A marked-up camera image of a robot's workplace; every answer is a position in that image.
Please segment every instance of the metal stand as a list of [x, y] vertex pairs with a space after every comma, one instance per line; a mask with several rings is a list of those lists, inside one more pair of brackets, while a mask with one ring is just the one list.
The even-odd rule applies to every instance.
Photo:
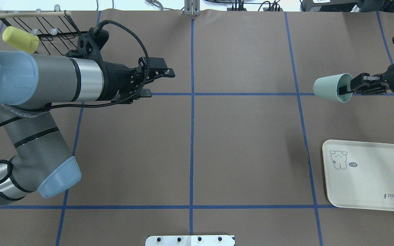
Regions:
[[200, 15], [200, 0], [185, 0], [185, 15]]

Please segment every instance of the wire rack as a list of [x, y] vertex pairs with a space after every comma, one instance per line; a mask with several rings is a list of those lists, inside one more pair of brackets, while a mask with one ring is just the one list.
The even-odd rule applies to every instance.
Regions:
[[8, 27], [14, 26], [38, 36], [40, 44], [35, 54], [64, 56], [68, 50], [74, 50], [77, 47], [76, 37], [87, 31], [80, 31], [71, 16], [67, 15], [67, 11], [61, 11], [57, 6], [54, 11], [64, 12], [64, 16], [0, 17], [0, 20]]

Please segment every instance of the white plate with holes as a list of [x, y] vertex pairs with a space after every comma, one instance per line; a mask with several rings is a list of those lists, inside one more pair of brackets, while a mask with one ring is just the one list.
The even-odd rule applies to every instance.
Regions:
[[322, 151], [332, 205], [394, 211], [394, 145], [328, 140]]
[[235, 246], [233, 235], [149, 236], [145, 246]]

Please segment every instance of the yellow foam object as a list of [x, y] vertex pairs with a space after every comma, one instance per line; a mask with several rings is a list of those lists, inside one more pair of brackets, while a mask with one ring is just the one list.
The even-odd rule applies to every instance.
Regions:
[[3, 32], [3, 41], [18, 50], [34, 53], [39, 46], [39, 37], [22, 31], [16, 27], [9, 26]]

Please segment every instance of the bear drawing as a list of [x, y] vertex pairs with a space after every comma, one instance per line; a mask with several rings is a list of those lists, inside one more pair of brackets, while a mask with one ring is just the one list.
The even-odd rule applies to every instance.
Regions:
[[329, 151], [331, 153], [331, 159], [334, 163], [335, 169], [346, 169], [347, 152], [346, 151]]

